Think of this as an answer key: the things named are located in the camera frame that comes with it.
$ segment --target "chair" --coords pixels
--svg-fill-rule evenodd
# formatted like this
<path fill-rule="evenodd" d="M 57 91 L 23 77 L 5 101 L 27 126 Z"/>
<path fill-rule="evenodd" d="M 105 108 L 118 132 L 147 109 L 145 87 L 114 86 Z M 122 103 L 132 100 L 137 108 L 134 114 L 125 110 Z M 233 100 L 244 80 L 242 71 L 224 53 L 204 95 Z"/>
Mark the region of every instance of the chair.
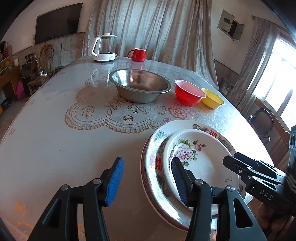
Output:
<path fill-rule="evenodd" d="M 290 132 L 285 131 L 279 140 L 269 150 L 269 155 L 276 167 L 289 150 Z"/>
<path fill-rule="evenodd" d="M 45 70 L 47 75 L 52 76 L 52 57 L 53 57 L 54 47 L 52 44 L 44 45 L 40 50 L 39 64 L 40 68 Z"/>
<path fill-rule="evenodd" d="M 37 76 L 36 79 L 28 83 L 30 95 L 40 88 L 53 75 L 52 57 L 54 48 L 51 44 L 44 45 L 40 50 L 39 65 L 42 70 L 46 71 L 47 76 Z"/>
<path fill-rule="evenodd" d="M 269 132 L 274 125 L 274 120 L 267 110 L 257 110 L 254 115 L 250 115 L 248 123 L 255 130 L 262 142 L 267 138 L 264 144 L 270 141 Z"/>

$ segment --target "glossy table surface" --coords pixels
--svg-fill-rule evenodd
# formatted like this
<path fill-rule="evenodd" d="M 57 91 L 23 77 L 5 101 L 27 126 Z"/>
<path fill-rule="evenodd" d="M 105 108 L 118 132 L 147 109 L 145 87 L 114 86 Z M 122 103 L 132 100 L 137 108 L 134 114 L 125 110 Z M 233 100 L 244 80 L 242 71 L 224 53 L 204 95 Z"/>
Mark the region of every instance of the glossy table surface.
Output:
<path fill-rule="evenodd" d="M 152 103 L 129 102 L 117 96 L 108 80 L 111 71 L 123 68 L 157 73 L 173 89 Z M 113 63 L 82 57 L 46 82 L 24 105 L 0 145 L 0 216 L 14 237 L 28 238 L 61 185 L 85 185 L 122 156 L 125 171 L 116 199 L 103 209 L 110 240 L 184 239 L 185 232 L 171 227 L 150 206 L 140 179 L 144 144 L 170 120 L 202 122 L 228 139 L 237 152 L 272 164 L 256 133 L 230 102 L 223 97 L 225 105 L 217 110 L 202 102 L 184 106 L 175 99 L 176 79 L 218 93 L 192 71 L 126 57 Z M 79 206 L 78 231 L 84 240 L 82 220 Z"/>

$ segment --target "kettle base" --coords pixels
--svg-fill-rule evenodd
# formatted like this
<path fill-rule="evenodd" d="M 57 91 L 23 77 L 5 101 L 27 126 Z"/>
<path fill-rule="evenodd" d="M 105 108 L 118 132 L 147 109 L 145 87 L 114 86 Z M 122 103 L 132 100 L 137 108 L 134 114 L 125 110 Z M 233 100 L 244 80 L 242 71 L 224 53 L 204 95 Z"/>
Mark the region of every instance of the kettle base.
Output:
<path fill-rule="evenodd" d="M 95 62 L 102 62 L 102 63 L 104 63 L 104 62 L 112 62 L 114 60 L 115 59 L 112 59 L 112 60 L 96 60 L 96 59 L 94 59 Z"/>
<path fill-rule="evenodd" d="M 92 58 L 97 62 L 109 62 L 115 60 L 115 53 L 99 53 L 97 57 Z"/>

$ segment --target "yellow bowl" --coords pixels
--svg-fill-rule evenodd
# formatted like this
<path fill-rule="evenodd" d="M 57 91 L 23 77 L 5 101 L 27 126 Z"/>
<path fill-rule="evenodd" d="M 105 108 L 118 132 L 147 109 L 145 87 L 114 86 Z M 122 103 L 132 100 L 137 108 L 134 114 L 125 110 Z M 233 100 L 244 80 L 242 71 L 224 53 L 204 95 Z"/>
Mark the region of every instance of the yellow bowl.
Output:
<path fill-rule="evenodd" d="M 214 92 L 202 88 L 203 92 L 207 95 L 206 98 L 202 99 L 202 102 L 212 109 L 218 109 L 220 106 L 224 105 L 224 101 Z"/>

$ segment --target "floor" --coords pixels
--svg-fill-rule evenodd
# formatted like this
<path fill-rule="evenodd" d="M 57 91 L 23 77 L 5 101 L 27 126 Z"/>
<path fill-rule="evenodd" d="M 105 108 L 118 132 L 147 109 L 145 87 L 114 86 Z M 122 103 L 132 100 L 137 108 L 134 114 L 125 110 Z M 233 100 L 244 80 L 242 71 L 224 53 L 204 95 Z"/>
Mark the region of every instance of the floor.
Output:
<path fill-rule="evenodd" d="M 10 124 L 22 109 L 24 104 L 28 101 L 28 99 L 29 97 L 26 97 L 22 100 L 13 99 L 11 106 L 7 110 L 3 111 L 3 113 L 0 115 L 0 142 L 2 141 L 2 138 L 4 137 Z"/>

